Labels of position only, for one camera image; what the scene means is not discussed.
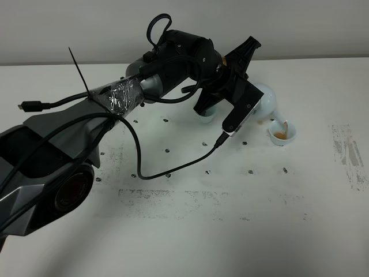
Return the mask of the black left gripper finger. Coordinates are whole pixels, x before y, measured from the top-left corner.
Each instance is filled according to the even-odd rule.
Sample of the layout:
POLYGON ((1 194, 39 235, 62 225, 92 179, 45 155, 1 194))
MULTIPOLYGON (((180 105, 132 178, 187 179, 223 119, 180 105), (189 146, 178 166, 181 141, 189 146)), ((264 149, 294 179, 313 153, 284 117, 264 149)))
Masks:
POLYGON ((260 42, 250 36, 246 41, 225 56, 227 66, 238 76, 248 79, 246 73, 248 66, 255 50, 260 47, 260 42))
POLYGON ((213 92, 209 88, 203 88, 194 106, 194 111, 198 115, 206 115, 206 112, 214 105, 225 99, 219 92, 213 92))

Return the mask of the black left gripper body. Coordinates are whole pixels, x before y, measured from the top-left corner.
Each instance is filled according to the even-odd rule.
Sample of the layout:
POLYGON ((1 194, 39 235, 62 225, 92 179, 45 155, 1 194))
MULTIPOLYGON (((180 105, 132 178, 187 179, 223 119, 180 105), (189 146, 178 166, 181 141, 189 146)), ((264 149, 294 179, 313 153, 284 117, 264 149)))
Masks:
POLYGON ((222 62, 223 64, 220 68, 219 76, 213 81, 206 81, 203 88, 209 88, 213 92, 219 92, 225 97, 227 92, 233 89, 237 79, 244 77, 238 76, 227 66, 225 57, 222 57, 222 62))

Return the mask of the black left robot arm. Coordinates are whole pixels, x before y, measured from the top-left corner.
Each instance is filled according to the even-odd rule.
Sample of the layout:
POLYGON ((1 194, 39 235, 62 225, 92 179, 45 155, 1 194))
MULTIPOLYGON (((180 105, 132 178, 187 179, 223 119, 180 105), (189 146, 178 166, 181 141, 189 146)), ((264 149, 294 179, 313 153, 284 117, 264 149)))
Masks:
POLYGON ((222 123, 214 147, 233 136, 260 102, 262 92, 252 85, 247 68, 260 43, 250 37, 227 55, 209 39, 164 31, 152 50, 132 63, 113 83, 86 90, 66 103, 24 102, 32 116, 1 134, 1 237, 26 236, 76 209, 89 194, 94 169, 100 166, 99 143, 117 123, 147 103, 169 104, 166 94, 185 79, 184 102, 196 92, 194 111, 205 116, 222 100, 232 110, 222 123))

